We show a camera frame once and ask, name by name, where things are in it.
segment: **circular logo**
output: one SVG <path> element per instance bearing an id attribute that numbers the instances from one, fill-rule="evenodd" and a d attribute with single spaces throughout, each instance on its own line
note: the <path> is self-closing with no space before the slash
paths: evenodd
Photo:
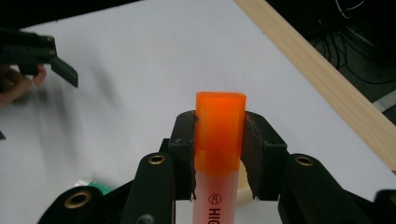
<path id="1" fill-rule="evenodd" d="M 218 194 L 212 194 L 209 196 L 208 200 L 211 204 L 219 204 L 221 203 L 221 196 L 219 196 Z"/>

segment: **orange cap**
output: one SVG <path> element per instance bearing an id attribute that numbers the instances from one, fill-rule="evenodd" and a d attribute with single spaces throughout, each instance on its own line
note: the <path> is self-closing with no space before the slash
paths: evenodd
<path id="1" fill-rule="evenodd" d="M 195 158 L 197 171 L 227 175 L 238 171 L 244 133 L 246 96 L 240 92 L 196 94 Z"/>

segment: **table surface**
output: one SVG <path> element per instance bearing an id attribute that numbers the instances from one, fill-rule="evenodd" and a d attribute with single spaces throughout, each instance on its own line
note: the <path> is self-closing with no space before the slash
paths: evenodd
<path id="1" fill-rule="evenodd" d="M 198 91 L 240 91 L 290 153 L 320 160 L 341 186 L 372 200 L 396 177 L 232 1 L 147 0 L 27 29 L 53 35 L 79 73 L 75 89 L 48 68 L 0 110 L 0 223 L 34 223 L 83 176 L 134 178 Z M 235 223 L 280 223 L 276 203 L 237 207 Z M 191 203 L 177 202 L 177 223 Z"/>

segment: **human hand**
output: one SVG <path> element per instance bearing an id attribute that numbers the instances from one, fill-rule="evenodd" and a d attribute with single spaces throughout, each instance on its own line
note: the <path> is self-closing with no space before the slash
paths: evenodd
<path id="1" fill-rule="evenodd" d="M 0 92 L 0 108 L 20 98 L 32 86 L 32 80 L 37 86 L 43 85 L 44 79 L 47 76 L 44 64 L 37 65 L 37 72 L 37 76 L 30 79 L 12 69 L 9 64 L 0 65 L 0 85 L 3 89 Z"/>

